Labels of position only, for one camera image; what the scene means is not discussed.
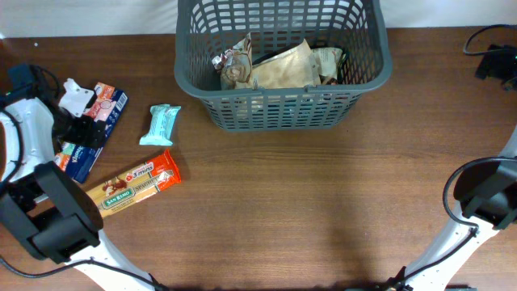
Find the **Kleenex tissue multipack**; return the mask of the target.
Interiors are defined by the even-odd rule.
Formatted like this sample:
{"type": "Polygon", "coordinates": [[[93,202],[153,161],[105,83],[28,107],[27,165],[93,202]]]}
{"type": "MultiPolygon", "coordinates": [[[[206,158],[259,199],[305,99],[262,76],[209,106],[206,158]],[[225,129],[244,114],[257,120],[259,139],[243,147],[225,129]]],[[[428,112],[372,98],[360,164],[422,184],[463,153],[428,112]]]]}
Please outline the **Kleenex tissue multipack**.
{"type": "Polygon", "coordinates": [[[105,141],[99,148],[63,142],[61,152],[54,158],[54,162],[77,183],[86,181],[128,102],[128,96],[121,89],[102,82],[96,83],[94,92],[97,99],[91,108],[84,111],[84,116],[105,123],[105,141]]]}

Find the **mint green bar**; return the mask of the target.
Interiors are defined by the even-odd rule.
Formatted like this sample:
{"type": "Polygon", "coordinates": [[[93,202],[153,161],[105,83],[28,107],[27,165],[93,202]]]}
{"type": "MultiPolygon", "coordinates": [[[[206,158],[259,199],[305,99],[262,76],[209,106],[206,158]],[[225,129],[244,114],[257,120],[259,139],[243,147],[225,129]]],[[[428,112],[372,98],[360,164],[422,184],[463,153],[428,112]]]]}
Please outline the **mint green bar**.
{"type": "Polygon", "coordinates": [[[172,146],[172,133],[180,106],[157,104],[150,108],[152,116],[149,131],[141,137],[141,146],[172,146]]]}

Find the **orange spaghetti packet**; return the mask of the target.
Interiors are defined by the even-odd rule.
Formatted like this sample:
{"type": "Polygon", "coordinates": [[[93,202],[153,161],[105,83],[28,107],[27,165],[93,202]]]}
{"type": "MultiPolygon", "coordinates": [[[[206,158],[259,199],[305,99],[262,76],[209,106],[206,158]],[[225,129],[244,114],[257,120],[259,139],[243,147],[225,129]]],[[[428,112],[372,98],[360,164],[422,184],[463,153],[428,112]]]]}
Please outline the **orange spaghetti packet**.
{"type": "Polygon", "coordinates": [[[137,167],[105,180],[86,194],[105,218],[181,182],[176,162],[166,149],[137,167]]]}

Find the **green snack bag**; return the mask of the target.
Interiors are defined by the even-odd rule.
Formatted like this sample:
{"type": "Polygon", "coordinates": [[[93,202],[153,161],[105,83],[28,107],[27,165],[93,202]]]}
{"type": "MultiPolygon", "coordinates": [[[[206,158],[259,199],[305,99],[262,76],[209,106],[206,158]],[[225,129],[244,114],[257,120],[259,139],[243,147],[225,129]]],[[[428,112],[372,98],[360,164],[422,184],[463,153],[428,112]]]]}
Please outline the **green snack bag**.
{"type": "Polygon", "coordinates": [[[344,83],[347,52],[340,48],[314,48],[312,54],[317,63],[317,71],[322,85],[344,83]]]}

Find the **brown snack bag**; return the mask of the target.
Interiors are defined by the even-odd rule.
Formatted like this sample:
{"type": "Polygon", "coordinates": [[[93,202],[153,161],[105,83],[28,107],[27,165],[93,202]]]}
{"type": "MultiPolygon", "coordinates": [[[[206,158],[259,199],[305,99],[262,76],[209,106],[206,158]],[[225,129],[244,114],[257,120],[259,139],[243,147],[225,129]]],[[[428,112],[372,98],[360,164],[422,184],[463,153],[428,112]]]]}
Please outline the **brown snack bag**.
{"type": "Polygon", "coordinates": [[[251,35],[246,36],[232,48],[212,59],[215,71],[220,75],[223,91],[253,88],[251,35]]]}

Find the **beige powder pouch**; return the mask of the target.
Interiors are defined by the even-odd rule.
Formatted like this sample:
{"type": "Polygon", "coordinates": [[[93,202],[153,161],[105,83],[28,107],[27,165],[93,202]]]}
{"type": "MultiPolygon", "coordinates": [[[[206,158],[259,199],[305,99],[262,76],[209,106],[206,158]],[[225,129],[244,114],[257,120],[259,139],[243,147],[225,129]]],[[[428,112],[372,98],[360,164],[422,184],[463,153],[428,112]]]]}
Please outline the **beige powder pouch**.
{"type": "Polygon", "coordinates": [[[318,65],[306,40],[252,69],[254,89],[303,88],[321,84],[318,65]]]}

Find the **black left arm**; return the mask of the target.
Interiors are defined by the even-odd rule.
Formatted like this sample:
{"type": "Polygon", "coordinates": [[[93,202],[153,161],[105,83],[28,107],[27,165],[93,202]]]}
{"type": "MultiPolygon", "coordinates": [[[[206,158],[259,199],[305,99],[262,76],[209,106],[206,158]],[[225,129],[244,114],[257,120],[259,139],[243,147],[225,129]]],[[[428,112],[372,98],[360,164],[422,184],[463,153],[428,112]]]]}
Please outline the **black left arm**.
{"type": "Polygon", "coordinates": [[[104,290],[164,290],[109,240],[94,201],[54,162],[62,142],[99,148],[106,124],[58,103],[56,77],[38,66],[21,64],[8,71],[13,88],[1,96],[6,152],[1,177],[1,223],[35,259],[50,259],[56,269],[18,270],[30,278],[75,268],[104,290]]]}

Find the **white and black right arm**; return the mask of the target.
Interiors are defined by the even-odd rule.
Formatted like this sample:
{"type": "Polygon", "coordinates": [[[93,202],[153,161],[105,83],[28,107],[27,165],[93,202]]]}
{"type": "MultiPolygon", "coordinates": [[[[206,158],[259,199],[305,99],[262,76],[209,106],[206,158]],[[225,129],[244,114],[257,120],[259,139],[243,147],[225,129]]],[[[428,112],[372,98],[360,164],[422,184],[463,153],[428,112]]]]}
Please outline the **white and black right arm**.
{"type": "Polygon", "coordinates": [[[383,290],[445,290],[483,243],[516,223],[516,133],[499,155],[457,168],[442,193],[448,222],[383,290]]]}

